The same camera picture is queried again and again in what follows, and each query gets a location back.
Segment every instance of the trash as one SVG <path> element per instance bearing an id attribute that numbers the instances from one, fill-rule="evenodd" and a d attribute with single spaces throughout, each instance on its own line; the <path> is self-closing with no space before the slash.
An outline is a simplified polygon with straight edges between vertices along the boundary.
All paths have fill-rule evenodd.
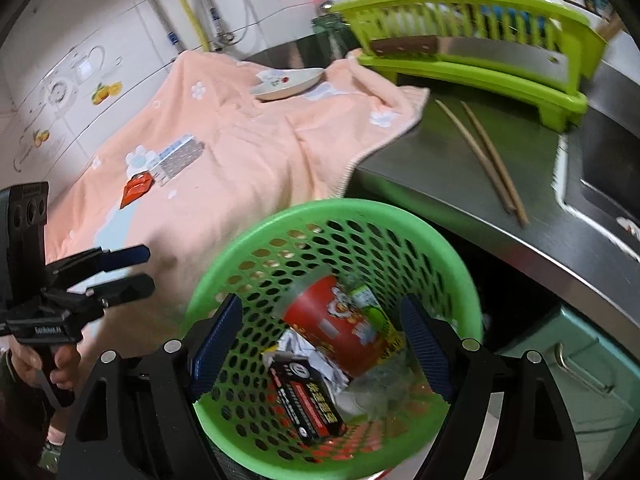
<path id="1" fill-rule="evenodd" d="M 386 340 L 344 293 L 328 267 L 293 282 L 271 314 L 280 317 L 347 375 L 373 367 Z"/>
<path id="2" fill-rule="evenodd" d="M 276 352 L 278 354 L 287 352 L 291 356 L 308 359 L 309 365 L 324 377 L 325 385 L 334 399 L 349 384 L 349 378 L 340 370 L 340 367 L 329 361 L 295 330 L 290 328 L 285 330 L 284 334 L 280 336 L 278 344 L 269 350 L 262 353 L 262 362 L 267 368 L 271 366 Z"/>
<path id="3" fill-rule="evenodd" d="M 351 381 L 335 396 L 335 404 L 346 422 L 356 418 L 359 422 L 363 421 L 361 419 L 385 418 L 409 398 L 414 380 L 414 373 L 407 364 L 406 348 L 403 348 Z"/>
<path id="4" fill-rule="evenodd" d="M 386 340 L 386 349 L 378 361 L 381 364 L 404 347 L 404 340 L 366 283 L 354 274 L 348 274 L 342 280 L 342 284 L 353 304 Z"/>
<path id="5" fill-rule="evenodd" d="M 269 367 L 278 399 L 306 445 L 342 436 L 347 427 L 327 395 L 318 371 L 306 359 L 280 360 Z"/>

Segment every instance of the chopsticks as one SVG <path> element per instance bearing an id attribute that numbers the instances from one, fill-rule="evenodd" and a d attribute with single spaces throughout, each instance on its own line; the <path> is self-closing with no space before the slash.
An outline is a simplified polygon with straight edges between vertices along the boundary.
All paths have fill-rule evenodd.
<path id="1" fill-rule="evenodd" d="M 444 104 L 442 101 L 439 101 L 438 99 L 436 99 L 435 101 L 436 104 L 442 109 L 442 111 L 449 117 L 449 119 L 451 119 L 451 122 L 455 124 L 458 131 L 465 138 L 466 143 L 478 158 L 478 161 L 489 177 L 489 180 L 491 180 L 491 183 L 494 185 L 494 188 L 498 193 L 498 197 L 500 198 L 505 211 L 509 214 L 515 212 L 521 227 L 527 225 L 529 223 L 529 217 L 527 216 L 527 211 L 524 208 L 524 204 L 520 199 L 520 195 L 516 190 L 513 180 L 509 175 L 509 171 L 504 165 L 504 162 L 502 161 L 498 150 L 496 150 L 494 144 L 491 141 L 491 138 L 484 129 L 484 126 L 482 126 L 482 123 L 478 120 L 473 110 L 465 102 L 462 102 L 462 106 L 465 109 L 465 112 L 469 116 L 469 119 L 473 123 L 474 127 L 478 131 L 478 134 L 482 139 L 482 143 L 489 153 L 489 157 L 491 158 L 491 160 L 485 155 L 485 153 L 482 151 L 482 148 L 480 148 L 480 146 L 474 139 L 474 136 L 469 132 L 469 130 L 466 129 L 465 125 L 449 109 L 449 107 L 447 107 L 446 104 Z"/>

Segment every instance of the green dish rack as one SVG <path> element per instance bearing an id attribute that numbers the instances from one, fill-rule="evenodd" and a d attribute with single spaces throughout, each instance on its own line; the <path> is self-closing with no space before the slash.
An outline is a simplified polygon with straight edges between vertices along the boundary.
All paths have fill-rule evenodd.
<path id="1" fill-rule="evenodd" d="M 334 10 L 360 41 L 360 63 L 393 83 L 402 73 L 503 94 L 535 105 L 558 132 L 587 111 L 580 78 L 606 46 L 585 16 L 545 0 L 351 0 Z"/>
<path id="2" fill-rule="evenodd" d="M 407 211 L 368 200 L 309 202 L 267 218 L 220 254 L 194 292 L 186 327 L 233 292 L 242 328 L 216 385 L 196 403 L 209 438 L 246 468 L 277 480 L 356 480 L 393 468 L 436 436 L 448 410 L 416 374 L 409 399 L 384 418 L 348 423 L 347 433 L 307 447 L 276 400 L 261 352 L 286 325 L 271 317 L 289 285 L 318 265 L 340 278 L 355 273 L 375 291 L 392 320 L 408 292 L 460 337 L 482 339 L 478 294 L 455 250 Z"/>

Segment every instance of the blue gripper pad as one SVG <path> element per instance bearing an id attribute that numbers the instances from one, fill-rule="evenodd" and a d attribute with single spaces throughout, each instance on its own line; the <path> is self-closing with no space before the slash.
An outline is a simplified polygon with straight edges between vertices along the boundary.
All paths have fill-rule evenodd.
<path id="1" fill-rule="evenodd" d="M 455 400 L 456 388 L 451 382 L 449 359 L 434 336 L 427 322 L 428 318 L 429 314 L 415 294 L 402 298 L 400 323 L 404 334 L 418 358 L 429 386 L 450 404 Z"/>
<path id="2" fill-rule="evenodd" d="M 215 315 L 215 324 L 191 364 L 190 390 L 194 399 L 210 392 L 231 345 L 242 328 L 242 300 L 229 294 Z"/>

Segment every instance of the red package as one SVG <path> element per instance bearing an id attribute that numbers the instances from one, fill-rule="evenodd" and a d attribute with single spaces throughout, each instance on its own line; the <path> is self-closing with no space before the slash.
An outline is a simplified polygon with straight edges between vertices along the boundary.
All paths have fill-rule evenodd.
<path id="1" fill-rule="evenodd" d="M 274 309 L 274 316 L 281 317 L 351 377 L 376 365 L 386 340 L 351 304 L 330 271 L 316 269 L 288 292 Z"/>

